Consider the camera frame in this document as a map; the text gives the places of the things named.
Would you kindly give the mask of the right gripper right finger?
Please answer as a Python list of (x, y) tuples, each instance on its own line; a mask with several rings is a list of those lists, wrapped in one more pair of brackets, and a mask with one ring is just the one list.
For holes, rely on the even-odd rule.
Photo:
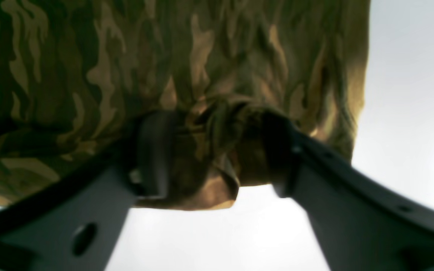
[(276, 194), (307, 213), (331, 271), (434, 271), (434, 210), (356, 171), (339, 154), (264, 115)]

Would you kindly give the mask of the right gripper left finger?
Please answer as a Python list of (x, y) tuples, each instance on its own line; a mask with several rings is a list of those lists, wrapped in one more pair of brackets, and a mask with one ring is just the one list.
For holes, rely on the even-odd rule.
[(0, 210), (0, 271), (103, 271), (141, 199), (166, 198), (176, 113), (131, 122), (60, 182)]

